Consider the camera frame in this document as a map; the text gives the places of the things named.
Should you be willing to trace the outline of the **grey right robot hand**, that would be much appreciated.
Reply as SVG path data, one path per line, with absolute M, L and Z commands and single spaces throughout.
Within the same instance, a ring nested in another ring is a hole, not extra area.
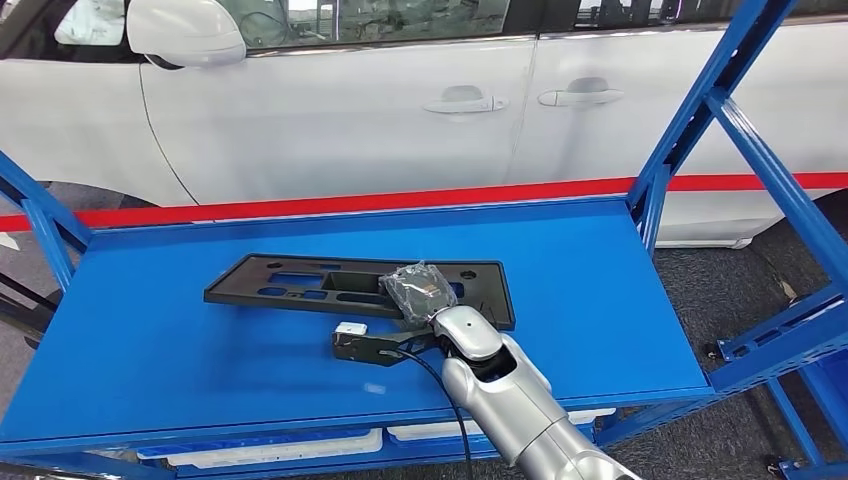
M 401 312 L 403 330 L 426 327 L 442 310 L 459 304 L 450 282 L 432 264 L 423 261 L 399 267 L 379 278 L 381 287 Z

